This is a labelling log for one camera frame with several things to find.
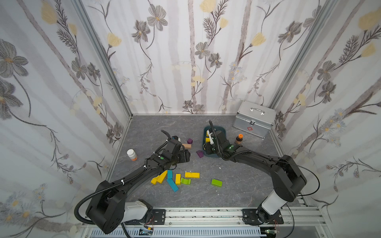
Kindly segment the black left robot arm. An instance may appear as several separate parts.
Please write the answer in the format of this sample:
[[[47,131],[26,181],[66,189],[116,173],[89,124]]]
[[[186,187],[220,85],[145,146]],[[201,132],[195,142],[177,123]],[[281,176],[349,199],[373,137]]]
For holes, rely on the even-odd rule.
[[[138,205],[144,212],[129,212],[126,199],[144,182],[161,175],[172,166],[190,161],[190,152],[178,138],[171,137],[164,130],[167,140],[154,153],[144,160],[143,166],[114,182],[101,182],[94,193],[86,196],[74,208],[75,218],[84,224],[96,225],[103,233],[109,234],[127,221],[142,220],[152,207],[142,201]]]

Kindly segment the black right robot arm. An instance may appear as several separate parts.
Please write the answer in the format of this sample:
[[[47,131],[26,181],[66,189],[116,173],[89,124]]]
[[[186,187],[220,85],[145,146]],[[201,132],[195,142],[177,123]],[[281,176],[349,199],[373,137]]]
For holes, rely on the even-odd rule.
[[[288,202],[293,202],[307,185],[307,179],[292,157],[274,157],[250,150],[240,144],[230,143],[222,131],[217,131],[209,121],[210,150],[224,161],[245,164],[259,169],[271,177],[273,190],[260,204],[258,214],[274,215]]]

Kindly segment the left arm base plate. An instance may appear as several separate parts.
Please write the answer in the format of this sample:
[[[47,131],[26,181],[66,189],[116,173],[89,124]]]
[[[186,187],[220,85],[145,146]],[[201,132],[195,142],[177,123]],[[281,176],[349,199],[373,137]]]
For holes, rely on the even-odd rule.
[[[125,225],[164,225],[166,219],[165,209],[149,210],[146,215],[140,220],[130,220],[124,222]]]

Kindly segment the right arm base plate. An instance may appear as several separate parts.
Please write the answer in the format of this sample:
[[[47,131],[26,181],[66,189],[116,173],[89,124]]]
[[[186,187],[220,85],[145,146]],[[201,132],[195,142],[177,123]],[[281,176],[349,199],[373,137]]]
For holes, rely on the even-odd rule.
[[[277,210],[274,214],[269,215],[262,208],[260,209],[243,209],[242,220],[246,225],[259,226],[259,225],[275,225],[284,224],[283,217],[280,210]]]

